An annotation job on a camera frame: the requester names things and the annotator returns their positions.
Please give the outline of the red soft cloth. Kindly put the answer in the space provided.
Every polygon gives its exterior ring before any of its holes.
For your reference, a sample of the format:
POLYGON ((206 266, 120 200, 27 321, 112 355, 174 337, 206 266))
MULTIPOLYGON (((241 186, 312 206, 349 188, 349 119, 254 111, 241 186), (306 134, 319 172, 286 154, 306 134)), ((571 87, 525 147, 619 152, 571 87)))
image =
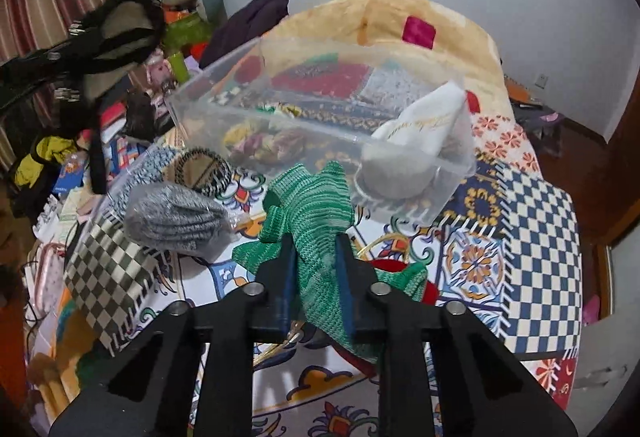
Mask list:
POLYGON ((352 342, 346 331, 347 342, 343 344, 341 355, 362 374, 372 377, 380 371, 382 349, 387 342, 398 342, 392 334, 388 322, 389 313, 398 313, 399 319, 407 321, 410 327, 420 327, 419 319, 409 315, 414 307, 418 313, 426 313, 436 305, 438 288, 427 280, 427 269, 418 264, 406 265, 395 259, 375 259, 364 261, 375 271, 378 281, 370 286, 370 298, 381 311, 381 334, 377 342, 352 342))

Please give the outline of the green knitted glove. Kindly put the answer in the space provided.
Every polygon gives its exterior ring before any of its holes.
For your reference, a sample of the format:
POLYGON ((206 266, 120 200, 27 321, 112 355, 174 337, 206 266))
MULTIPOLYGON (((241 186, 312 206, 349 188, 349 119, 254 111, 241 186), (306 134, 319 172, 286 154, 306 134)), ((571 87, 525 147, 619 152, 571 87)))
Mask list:
POLYGON ((334 342, 370 363, 380 352, 355 344, 342 318, 335 270, 335 239, 355 223, 343 166, 330 160, 313 174, 297 164, 274 178, 262 200, 266 219, 259 238, 232 249, 232 259, 253 275, 265 261, 277 257, 285 235, 297 252, 299 319, 311 323, 334 342))

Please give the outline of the grey knitted item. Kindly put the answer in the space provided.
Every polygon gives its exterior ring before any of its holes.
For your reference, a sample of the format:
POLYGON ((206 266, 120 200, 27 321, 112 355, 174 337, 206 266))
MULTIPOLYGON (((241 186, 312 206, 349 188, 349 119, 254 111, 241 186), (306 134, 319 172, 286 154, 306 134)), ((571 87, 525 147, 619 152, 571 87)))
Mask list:
POLYGON ((250 223, 211 197, 171 182, 136 186, 124 215, 127 238, 149 249, 213 261, 250 223))

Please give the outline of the checkered black white pouch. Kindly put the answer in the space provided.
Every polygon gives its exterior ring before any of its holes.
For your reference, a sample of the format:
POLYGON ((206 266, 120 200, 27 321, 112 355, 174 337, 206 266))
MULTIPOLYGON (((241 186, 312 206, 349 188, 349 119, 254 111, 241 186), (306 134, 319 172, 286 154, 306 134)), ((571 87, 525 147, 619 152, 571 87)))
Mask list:
POLYGON ((113 355, 134 337, 136 321, 166 263, 166 254, 129 240, 124 223, 112 214, 82 230, 65 268, 65 286, 113 355))

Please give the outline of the green cardboard box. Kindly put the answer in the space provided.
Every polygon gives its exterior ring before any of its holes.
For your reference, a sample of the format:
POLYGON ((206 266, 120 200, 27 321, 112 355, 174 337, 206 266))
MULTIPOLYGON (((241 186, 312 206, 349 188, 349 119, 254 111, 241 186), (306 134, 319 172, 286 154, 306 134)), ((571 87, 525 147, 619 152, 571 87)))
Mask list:
POLYGON ((162 47, 165 52, 180 51, 185 46, 208 44, 213 35, 214 26, 192 13, 180 20, 166 25, 162 47))

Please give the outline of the clear plastic storage box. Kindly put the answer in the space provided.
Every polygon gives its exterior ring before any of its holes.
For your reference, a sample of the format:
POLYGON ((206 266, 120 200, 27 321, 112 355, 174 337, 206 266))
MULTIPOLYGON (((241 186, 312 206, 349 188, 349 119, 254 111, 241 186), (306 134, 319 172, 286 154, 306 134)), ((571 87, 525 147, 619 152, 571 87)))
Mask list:
POLYGON ((463 107, 420 195, 392 200, 358 178, 362 148, 378 127, 446 82, 451 67, 408 47, 264 37, 248 42, 181 86, 168 108, 186 143, 273 179, 302 164, 343 166, 352 201, 377 220, 431 223, 476 168, 471 119, 463 107))

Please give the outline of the dark purple garment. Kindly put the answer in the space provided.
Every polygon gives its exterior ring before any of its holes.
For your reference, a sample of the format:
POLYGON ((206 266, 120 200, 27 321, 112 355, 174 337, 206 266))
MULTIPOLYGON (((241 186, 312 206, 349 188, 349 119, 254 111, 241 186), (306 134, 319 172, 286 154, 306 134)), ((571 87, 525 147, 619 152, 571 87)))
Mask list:
POLYGON ((217 28, 204 49, 201 70, 247 41, 262 36, 288 16, 288 0, 252 0, 217 28))

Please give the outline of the colourful patterned tablecloth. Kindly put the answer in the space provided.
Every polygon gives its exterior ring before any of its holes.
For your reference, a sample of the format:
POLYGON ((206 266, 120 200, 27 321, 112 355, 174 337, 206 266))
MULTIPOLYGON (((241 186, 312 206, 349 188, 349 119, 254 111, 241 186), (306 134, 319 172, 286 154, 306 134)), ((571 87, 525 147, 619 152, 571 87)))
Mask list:
MULTIPOLYGON (((436 305, 465 305, 565 408, 582 307, 572 200, 536 171, 503 162, 502 150, 524 141, 510 118, 473 111, 470 119, 474 136, 489 134, 488 145, 434 223, 377 220, 356 206, 355 223, 347 230, 352 251, 362 261, 395 259, 425 267, 427 280, 438 288, 436 305)), ((216 261, 165 252, 167 263, 130 341, 169 301, 208 304, 254 277, 232 259, 232 249, 259 238, 266 219, 262 200, 273 179, 250 169, 235 171, 220 201, 230 212, 246 212, 250 223, 216 261)), ((311 323, 298 316, 294 323, 296 333, 287 344, 255 349, 256 379, 264 393, 255 401, 254 433, 376 435, 376 375, 362 374, 341 355, 345 348, 311 323)))

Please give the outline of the white embroidered cloth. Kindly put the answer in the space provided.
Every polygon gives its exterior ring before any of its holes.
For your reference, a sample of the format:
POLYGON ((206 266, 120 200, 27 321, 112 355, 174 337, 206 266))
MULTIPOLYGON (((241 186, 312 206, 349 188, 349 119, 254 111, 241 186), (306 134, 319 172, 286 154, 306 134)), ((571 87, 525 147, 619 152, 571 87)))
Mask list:
POLYGON ((435 158, 466 105, 466 94, 446 82, 371 134, 362 148, 358 178, 373 194, 405 200, 424 192, 435 176, 435 158))

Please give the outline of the beige fleece blanket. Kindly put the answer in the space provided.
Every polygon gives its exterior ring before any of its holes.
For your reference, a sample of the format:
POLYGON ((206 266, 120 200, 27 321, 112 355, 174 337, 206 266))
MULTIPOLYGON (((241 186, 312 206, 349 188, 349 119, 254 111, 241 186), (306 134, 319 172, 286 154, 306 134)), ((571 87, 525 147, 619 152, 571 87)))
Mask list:
POLYGON ((504 88, 498 48, 484 28, 430 0, 331 0, 287 16, 273 37, 400 45, 447 62, 483 85, 504 88))

